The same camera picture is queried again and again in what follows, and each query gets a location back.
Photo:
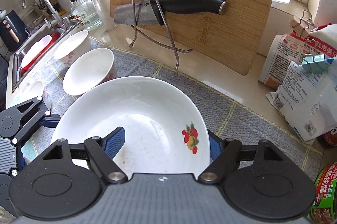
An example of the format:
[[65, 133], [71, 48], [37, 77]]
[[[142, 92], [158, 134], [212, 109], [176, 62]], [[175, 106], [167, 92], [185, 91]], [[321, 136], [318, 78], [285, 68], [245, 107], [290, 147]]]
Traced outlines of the black handled kitchen knife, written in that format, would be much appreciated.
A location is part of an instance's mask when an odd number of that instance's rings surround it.
[[144, 0], [119, 5], [114, 9], [114, 22], [122, 25], [164, 25], [160, 11], [174, 14], [214, 13], [225, 15], [226, 0]]

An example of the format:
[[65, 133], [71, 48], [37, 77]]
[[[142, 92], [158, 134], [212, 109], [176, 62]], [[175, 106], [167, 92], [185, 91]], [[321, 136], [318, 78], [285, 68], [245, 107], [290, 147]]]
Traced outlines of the green lid sauce jar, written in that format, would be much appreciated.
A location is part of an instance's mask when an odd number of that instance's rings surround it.
[[316, 196], [310, 217], [315, 223], [336, 221], [336, 162], [325, 167], [315, 180]]

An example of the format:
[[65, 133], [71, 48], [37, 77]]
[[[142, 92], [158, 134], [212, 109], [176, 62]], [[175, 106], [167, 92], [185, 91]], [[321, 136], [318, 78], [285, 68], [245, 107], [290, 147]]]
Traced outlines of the red white basin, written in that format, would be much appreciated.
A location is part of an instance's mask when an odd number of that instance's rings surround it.
[[31, 49], [26, 53], [21, 62], [20, 73], [25, 74], [27, 70], [34, 64], [39, 56], [42, 55], [51, 45], [60, 37], [61, 33], [56, 31], [55, 33], [49, 34], [37, 41]]

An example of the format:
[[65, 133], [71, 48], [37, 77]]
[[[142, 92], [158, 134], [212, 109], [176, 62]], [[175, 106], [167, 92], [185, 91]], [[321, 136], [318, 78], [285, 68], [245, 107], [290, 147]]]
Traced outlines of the white clipped food bag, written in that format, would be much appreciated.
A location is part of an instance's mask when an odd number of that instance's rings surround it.
[[325, 73], [312, 74], [290, 62], [282, 84], [266, 95], [303, 142], [336, 130], [336, 58], [324, 64]]

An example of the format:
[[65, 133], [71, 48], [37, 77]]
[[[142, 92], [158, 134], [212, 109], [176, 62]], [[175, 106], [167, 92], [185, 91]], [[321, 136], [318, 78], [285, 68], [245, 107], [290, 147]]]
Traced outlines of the white floral bowl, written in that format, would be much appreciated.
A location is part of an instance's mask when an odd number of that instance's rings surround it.
[[81, 96], [97, 85], [117, 78], [114, 53], [110, 49], [90, 50], [67, 70], [63, 90], [70, 96]]
[[70, 67], [79, 57], [92, 49], [89, 32], [79, 31], [62, 42], [54, 53], [54, 59]]
[[41, 96], [48, 110], [51, 110], [51, 98], [44, 84], [41, 81], [35, 81], [26, 89], [26, 99], [32, 99]]

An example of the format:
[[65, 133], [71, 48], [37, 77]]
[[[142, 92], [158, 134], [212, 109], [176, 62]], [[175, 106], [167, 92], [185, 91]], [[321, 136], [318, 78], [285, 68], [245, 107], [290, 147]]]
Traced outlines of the stainless steel sink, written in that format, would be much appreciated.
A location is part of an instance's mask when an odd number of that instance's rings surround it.
[[13, 92], [25, 78], [26, 74], [67, 33], [65, 27], [49, 29], [41, 26], [29, 37], [23, 45], [10, 57], [7, 76], [7, 87]]

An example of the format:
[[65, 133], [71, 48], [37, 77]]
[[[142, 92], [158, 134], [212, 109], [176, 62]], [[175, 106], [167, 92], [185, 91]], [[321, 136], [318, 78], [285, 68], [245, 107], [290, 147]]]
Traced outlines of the white plate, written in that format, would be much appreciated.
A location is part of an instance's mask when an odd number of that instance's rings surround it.
[[66, 110], [52, 139], [82, 143], [118, 127], [125, 142], [114, 162], [127, 176], [199, 176], [210, 164], [209, 135], [198, 108], [175, 86], [150, 77], [122, 77], [86, 92]]

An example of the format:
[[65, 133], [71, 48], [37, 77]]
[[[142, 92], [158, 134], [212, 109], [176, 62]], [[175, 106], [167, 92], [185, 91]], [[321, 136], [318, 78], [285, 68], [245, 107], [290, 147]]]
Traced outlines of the glass jar with green lid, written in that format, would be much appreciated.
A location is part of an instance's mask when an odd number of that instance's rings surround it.
[[102, 24], [92, 0], [70, 0], [70, 2], [72, 15], [85, 30], [93, 30]]

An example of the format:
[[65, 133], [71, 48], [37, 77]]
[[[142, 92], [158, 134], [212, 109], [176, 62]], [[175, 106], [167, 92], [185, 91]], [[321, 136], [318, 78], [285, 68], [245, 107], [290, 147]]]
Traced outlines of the dark soy sauce bottle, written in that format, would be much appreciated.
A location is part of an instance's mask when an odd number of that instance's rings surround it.
[[337, 131], [336, 128], [328, 131], [327, 133], [317, 137], [317, 140], [324, 148], [337, 147]]

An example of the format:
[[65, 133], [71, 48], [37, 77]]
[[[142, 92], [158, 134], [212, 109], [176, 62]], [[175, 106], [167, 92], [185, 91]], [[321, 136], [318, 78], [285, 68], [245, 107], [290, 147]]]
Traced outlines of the grey checked table mat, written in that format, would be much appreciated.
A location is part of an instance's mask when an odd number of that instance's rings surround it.
[[[175, 71], [159, 62], [137, 53], [117, 49], [111, 45], [116, 57], [118, 75], [146, 76], [164, 80], [183, 91], [200, 110], [206, 126], [221, 139], [235, 138], [246, 145], [256, 145], [269, 139], [293, 160], [311, 179], [320, 170], [324, 149], [319, 144], [307, 145], [292, 132], [282, 129], [263, 116], [212, 88], [210, 84]], [[67, 95], [62, 87], [67, 67], [46, 55], [13, 93], [12, 105], [21, 103], [32, 94], [33, 84], [43, 84], [50, 99], [52, 111], [63, 115], [76, 97]]]

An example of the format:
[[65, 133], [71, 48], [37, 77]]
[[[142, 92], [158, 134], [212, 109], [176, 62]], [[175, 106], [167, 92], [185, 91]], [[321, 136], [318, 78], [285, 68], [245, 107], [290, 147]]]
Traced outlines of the red white salt bag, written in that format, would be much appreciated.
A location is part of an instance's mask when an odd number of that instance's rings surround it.
[[304, 10], [301, 17], [290, 21], [291, 33], [275, 36], [258, 81], [277, 89], [291, 62], [300, 65], [307, 54], [336, 57], [336, 24], [314, 27], [311, 19], [311, 13]]

